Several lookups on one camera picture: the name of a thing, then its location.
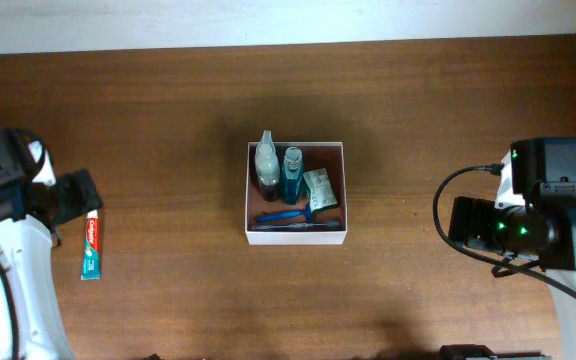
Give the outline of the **red white toothpaste tube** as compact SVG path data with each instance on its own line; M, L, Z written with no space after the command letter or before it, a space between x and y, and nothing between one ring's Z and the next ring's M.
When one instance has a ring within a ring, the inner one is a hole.
M85 246L81 270L82 280L101 278L101 256L99 251L99 214L97 210L87 213L85 224Z

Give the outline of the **green white packet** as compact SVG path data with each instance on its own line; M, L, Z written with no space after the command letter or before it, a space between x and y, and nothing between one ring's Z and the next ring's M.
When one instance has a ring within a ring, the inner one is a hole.
M328 172L325 168L305 172L303 179L306 184L309 207L313 214L339 206Z

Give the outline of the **blue white toothbrush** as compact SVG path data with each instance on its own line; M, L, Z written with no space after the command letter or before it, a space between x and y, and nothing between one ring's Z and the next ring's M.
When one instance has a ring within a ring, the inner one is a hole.
M326 222L293 222L293 223L266 223L250 227L250 231L280 232L280 231L309 231L313 229L323 229L324 231L336 231L342 227L342 222L338 219Z

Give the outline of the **clear bottle with purple liquid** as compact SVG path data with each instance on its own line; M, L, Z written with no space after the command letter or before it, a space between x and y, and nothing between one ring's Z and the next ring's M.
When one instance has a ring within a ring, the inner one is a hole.
M254 165L262 198L274 202L279 197L280 166L270 130L263 132L256 147Z

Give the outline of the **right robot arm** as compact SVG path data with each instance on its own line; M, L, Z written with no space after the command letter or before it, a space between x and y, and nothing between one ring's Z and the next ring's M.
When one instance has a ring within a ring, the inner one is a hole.
M496 278L523 274L545 283L563 355L576 359L576 140L517 141L500 162L480 169L499 177L495 199L455 198L439 236L490 264Z

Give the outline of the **blue mouthwash bottle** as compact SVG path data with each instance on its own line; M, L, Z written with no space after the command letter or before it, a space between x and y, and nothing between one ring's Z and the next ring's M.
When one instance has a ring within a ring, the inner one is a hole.
M295 205L300 197L304 159L298 147L286 149L282 167L283 201Z

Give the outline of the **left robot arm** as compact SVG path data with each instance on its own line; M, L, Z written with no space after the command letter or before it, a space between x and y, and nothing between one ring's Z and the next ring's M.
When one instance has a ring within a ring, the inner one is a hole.
M27 129L0 129L0 359L72 359L52 277L59 226L101 209L86 169L55 174Z

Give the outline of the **blue disposable razor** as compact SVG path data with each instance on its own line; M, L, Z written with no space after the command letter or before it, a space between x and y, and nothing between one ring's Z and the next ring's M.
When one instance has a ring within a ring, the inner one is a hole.
M293 209L259 215L256 217L256 221L258 223L271 223L298 217L303 217L307 223L311 223L313 221L314 216L309 203L307 203L302 209Z

